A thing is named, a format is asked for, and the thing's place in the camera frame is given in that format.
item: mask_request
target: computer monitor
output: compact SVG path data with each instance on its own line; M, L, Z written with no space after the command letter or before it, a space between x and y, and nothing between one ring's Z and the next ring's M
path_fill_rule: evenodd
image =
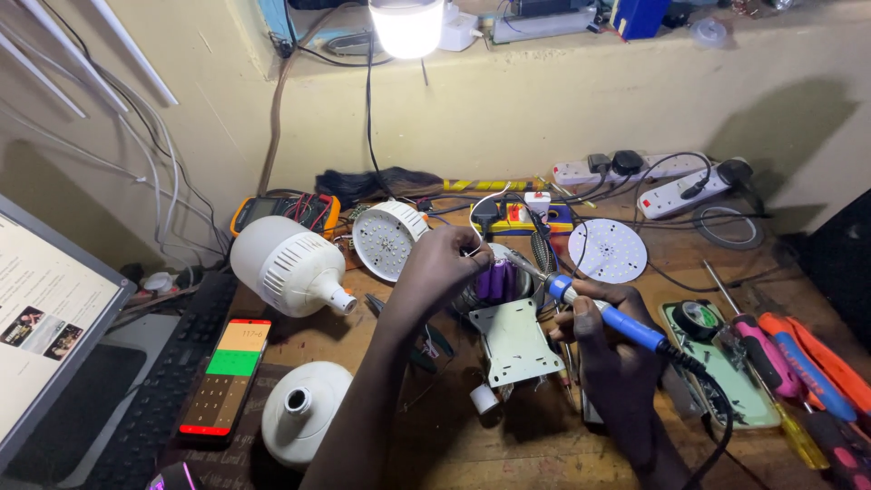
M135 289L0 195L0 473Z

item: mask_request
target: white power strip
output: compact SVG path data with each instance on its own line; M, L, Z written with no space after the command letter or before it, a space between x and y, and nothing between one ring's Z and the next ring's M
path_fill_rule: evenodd
M699 170L695 174L687 175L683 179L669 182L664 186L651 189L638 197L638 209L647 216L648 219L657 220L669 214L674 214L680 209L691 206L695 202L702 201L719 194L730 186L720 179L717 174L717 167L711 167L711 179L702 188L699 195L691 199L680 199L680 193L684 192L689 187L695 185L696 182L705 178L707 169Z
M705 158L705 154L702 152L694 152L697 153L702 158ZM649 155L642 156L645 163L641 166L641 171L638 174L634 174L629 178L629 181L632 180L640 180L641 175L650 168L654 163L662 160L667 157L671 153L666 153L662 155ZM670 158L659 165L656 168L651 170L648 174L648 177L652 177L654 179L662 179L664 177L680 177L682 175L692 174L693 172L706 168L705 162L692 155L679 155L674 158ZM595 184L599 182L599 179L602 177L599 174L594 174L590 172L590 167L587 165L586 160L584 161L569 161L565 163L557 163L553 167L553 179L557 182L557 184L561 186L573 186L575 184ZM611 181L623 181L625 177L623 175L617 175L614 171L610 171L604 178L605 182Z

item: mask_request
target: soldering iron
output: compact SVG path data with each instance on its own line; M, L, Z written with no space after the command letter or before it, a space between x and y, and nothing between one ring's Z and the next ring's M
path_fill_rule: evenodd
M528 272L532 277L542 281L544 286L547 288L548 293L554 298L566 304L574 303L575 298L577 298L577 292L571 287L570 277L560 274L559 272L546 275L544 272L536 269L536 267L523 258L522 255L513 250L506 253L505 258L511 263L517 265L518 268ZM593 302L602 313L602 320L614 330L629 337L638 345L667 358L672 363L691 372L700 380L708 383L719 394L719 396L723 397L723 399L728 399L726 393L719 384L710 374L707 373L705 365L700 363L700 361L694 357L687 356L685 353L678 350L678 348L674 347L668 341L668 338L666 338L665 335L626 315L608 302L598 299L594 299ZM726 430L723 432L723 437L717 444L717 448L714 449L713 453L711 453L711 456L702 463L702 466L700 466L689 481L686 482L684 489L696 487L705 473L707 473L717 459L719 459L719 456L726 451L726 445L732 437L733 410L732 404L727 403L724 406L727 408L725 409Z

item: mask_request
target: glowing light bulb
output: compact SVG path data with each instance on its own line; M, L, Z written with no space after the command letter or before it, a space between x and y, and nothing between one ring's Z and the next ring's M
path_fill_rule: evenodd
M396 58L430 54L442 36L444 0L372 0L369 11L381 46Z

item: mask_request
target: pink screwdriver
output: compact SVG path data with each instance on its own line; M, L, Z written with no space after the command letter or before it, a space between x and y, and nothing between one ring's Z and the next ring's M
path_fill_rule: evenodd
M722 291L723 296L729 302L729 305L735 310L735 318L732 319L732 325L741 333L744 338L744 344L747 349L747 356L760 378L769 389L774 390L778 395L784 398L796 398L801 394L801 380L795 374L793 369L789 367L787 360L780 353L780 349L772 344L765 332L756 323L756 318L753 315L742 313L735 304L726 286L720 281L717 272L714 271L708 261L704 261L705 267L711 273L711 277L717 283L717 287Z

